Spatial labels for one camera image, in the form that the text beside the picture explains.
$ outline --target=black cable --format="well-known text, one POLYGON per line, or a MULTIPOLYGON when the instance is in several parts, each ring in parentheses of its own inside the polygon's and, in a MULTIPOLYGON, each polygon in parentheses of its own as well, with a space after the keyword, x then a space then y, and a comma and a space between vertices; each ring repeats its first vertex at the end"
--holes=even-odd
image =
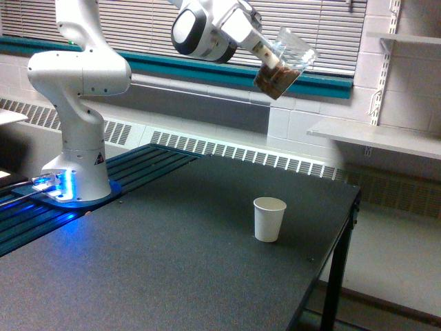
POLYGON ((18 201, 21 201, 21 200, 27 199, 27 198, 29 198, 29 197, 32 197, 32 196, 37 195, 37 194, 40 194, 40 193, 51 192, 51 191, 53 191, 53 190, 55 190, 55 189, 56 189, 55 186, 50 186, 50 187, 46 188, 45 190, 35 191, 35 192, 29 193, 29 194, 27 194, 27 195, 23 195, 22 197, 18 197, 18 198, 16 198, 16 199, 13 199, 13 200, 9 200, 9 201, 6 201, 6 202, 3 202, 3 203, 0 203, 0 208, 2 208, 2 207, 6 207, 6 206, 8 206, 8 205, 11 205, 11 204, 13 204, 13 203, 16 203, 16 202, 18 202, 18 201))
POLYGON ((6 202, 3 202, 3 203, 0 203, 0 208, 6 207, 7 205, 12 205, 12 204, 15 203, 15 202, 18 202, 18 201, 21 201, 21 200, 27 199, 27 198, 32 197, 32 196, 34 196, 34 195, 36 195, 36 194, 39 194, 39 193, 44 193, 44 191, 35 191, 35 192, 30 193, 30 194, 23 195, 22 197, 18 197, 18 198, 16 198, 16 199, 13 199, 13 200, 9 200, 9 201, 6 201, 6 202))
POLYGON ((32 185, 31 181, 22 181, 21 183, 11 184, 8 186, 5 186, 3 188, 0 188, 0 194, 3 194, 4 192, 11 191, 15 188, 20 188, 21 186, 25 185, 32 185))

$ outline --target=white paper cup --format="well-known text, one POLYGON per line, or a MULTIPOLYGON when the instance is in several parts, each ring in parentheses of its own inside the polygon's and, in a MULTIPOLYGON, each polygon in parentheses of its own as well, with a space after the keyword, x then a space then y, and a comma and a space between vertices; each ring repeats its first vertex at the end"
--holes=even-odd
POLYGON ((287 204, 275 198, 254 200, 254 236, 265 243, 277 240, 287 204))

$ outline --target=teal window trim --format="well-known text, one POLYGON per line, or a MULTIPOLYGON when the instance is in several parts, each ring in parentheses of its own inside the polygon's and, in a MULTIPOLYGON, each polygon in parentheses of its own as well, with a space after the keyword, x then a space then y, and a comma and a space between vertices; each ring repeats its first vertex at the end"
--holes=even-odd
MULTIPOLYGON (((80 51, 80 47, 69 43, 57 43, 38 39, 19 37, 0 37, 0 52, 12 54, 34 54, 47 50, 80 51)), ((138 52, 118 51, 133 70, 148 73, 168 74, 191 79, 210 81, 212 83, 233 84, 245 88, 253 85, 258 68, 216 64, 193 59, 166 57, 138 52)), ((289 88, 295 94, 312 94, 322 97, 349 99, 353 79, 333 77, 321 74, 303 74, 289 88)))

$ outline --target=clear plastic cup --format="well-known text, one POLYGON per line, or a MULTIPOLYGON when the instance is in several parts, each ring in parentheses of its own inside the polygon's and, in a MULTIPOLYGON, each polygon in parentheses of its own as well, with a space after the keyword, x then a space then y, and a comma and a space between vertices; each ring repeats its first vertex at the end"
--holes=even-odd
POLYGON ((254 236, 265 243, 277 241, 287 204, 276 198, 254 200, 254 236))
POLYGON ((264 62, 254 84, 277 100, 318 58, 318 53, 288 28, 280 29, 271 51, 278 63, 264 62))

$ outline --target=table leg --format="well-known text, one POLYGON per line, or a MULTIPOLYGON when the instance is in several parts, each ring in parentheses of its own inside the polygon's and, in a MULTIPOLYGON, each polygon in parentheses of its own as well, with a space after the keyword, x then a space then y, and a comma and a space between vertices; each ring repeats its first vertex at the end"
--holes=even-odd
POLYGON ((320 331, 331 331, 334 328, 352 229, 353 217, 351 216, 351 219, 346 225, 346 228, 334 249, 320 331))

